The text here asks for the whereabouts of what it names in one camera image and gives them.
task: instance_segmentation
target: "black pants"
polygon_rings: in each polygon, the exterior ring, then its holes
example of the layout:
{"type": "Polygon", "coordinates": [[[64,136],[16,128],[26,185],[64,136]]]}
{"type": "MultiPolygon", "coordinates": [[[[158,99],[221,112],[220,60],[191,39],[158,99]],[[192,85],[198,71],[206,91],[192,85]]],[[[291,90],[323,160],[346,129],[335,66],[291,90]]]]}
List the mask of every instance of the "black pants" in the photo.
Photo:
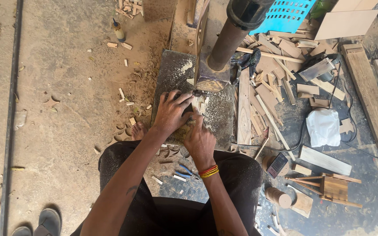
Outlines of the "black pants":
{"type": "MultiPolygon", "coordinates": [[[[104,189],[122,163],[134,151],[140,141],[117,142],[103,152],[99,159],[100,191],[104,189]]],[[[239,153],[214,151],[219,175],[233,201],[239,216],[250,233],[253,230],[256,206],[262,183],[262,169],[254,159],[239,153]]],[[[81,226],[71,234],[79,235],[81,226]]],[[[180,231],[171,230],[154,204],[151,192],[142,178],[136,195],[122,224],[119,235],[218,235],[211,202],[208,200],[199,219],[180,231]]]]}

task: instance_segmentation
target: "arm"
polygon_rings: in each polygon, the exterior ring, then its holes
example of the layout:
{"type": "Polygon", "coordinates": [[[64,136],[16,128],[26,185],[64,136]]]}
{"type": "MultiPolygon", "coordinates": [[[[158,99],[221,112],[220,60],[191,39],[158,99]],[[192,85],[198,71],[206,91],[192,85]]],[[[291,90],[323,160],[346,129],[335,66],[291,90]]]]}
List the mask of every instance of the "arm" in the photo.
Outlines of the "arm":
{"type": "Polygon", "coordinates": [[[151,159],[166,138],[193,115],[188,112],[182,116],[183,110],[193,99],[192,91],[174,100],[174,96],[180,93],[179,90],[173,90],[170,94],[161,95],[154,125],[100,193],[84,220],[81,236],[119,234],[126,212],[151,159]]]}
{"type": "MultiPolygon", "coordinates": [[[[192,156],[198,171],[201,172],[215,165],[213,154],[216,139],[202,124],[203,116],[197,113],[194,115],[194,119],[196,119],[196,125],[191,127],[187,133],[184,145],[192,156]]],[[[213,174],[202,180],[210,196],[218,235],[247,235],[246,228],[228,196],[220,175],[213,174]]]]}

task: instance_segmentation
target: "plastic wrapper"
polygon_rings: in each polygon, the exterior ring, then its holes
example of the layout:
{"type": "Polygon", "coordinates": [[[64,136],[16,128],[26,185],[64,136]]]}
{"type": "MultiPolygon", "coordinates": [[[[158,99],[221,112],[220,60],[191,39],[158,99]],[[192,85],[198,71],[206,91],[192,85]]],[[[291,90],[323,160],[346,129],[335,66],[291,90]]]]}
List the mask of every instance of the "plastic wrapper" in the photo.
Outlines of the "plastic wrapper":
{"type": "Polygon", "coordinates": [[[339,146],[339,117],[334,110],[313,110],[306,118],[310,143],[313,148],[323,145],[339,146]]]}

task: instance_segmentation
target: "wooden stand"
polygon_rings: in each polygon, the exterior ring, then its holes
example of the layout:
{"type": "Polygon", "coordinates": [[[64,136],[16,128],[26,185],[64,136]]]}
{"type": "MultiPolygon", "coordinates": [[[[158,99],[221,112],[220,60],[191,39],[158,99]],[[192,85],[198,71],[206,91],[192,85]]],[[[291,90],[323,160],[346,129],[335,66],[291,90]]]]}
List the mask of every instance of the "wooden stand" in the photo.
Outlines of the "wooden stand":
{"type": "Polygon", "coordinates": [[[277,204],[282,208],[289,208],[291,206],[291,197],[277,188],[267,188],[265,190],[265,196],[270,202],[277,204]]]}
{"type": "Polygon", "coordinates": [[[285,177],[285,179],[292,180],[298,183],[299,185],[319,194],[320,195],[319,197],[323,200],[331,201],[334,203],[340,203],[347,206],[362,208],[361,204],[348,201],[348,183],[354,182],[354,183],[360,184],[361,180],[359,179],[349,178],[344,175],[326,174],[326,173],[322,173],[322,176],[303,177],[303,178],[285,177]],[[320,181],[320,183],[306,181],[309,179],[322,179],[322,180],[320,181]],[[320,187],[320,191],[312,189],[311,187],[305,184],[320,187]]]}
{"type": "MultiPolygon", "coordinates": [[[[270,166],[270,164],[275,160],[276,156],[265,156],[262,160],[262,169],[266,172],[266,169],[270,166]]],[[[279,176],[284,176],[290,170],[288,162],[285,164],[284,168],[279,172],[279,176]]]]}

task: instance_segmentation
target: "cardboard sheet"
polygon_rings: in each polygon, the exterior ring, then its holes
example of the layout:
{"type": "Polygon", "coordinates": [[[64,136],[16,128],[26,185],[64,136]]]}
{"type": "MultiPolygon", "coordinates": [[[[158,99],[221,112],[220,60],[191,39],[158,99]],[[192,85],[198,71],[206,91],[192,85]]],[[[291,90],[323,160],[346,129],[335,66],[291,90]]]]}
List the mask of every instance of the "cardboard sheet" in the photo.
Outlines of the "cardboard sheet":
{"type": "Polygon", "coordinates": [[[378,10],[328,12],[315,40],[365,35],[378,10]]]}

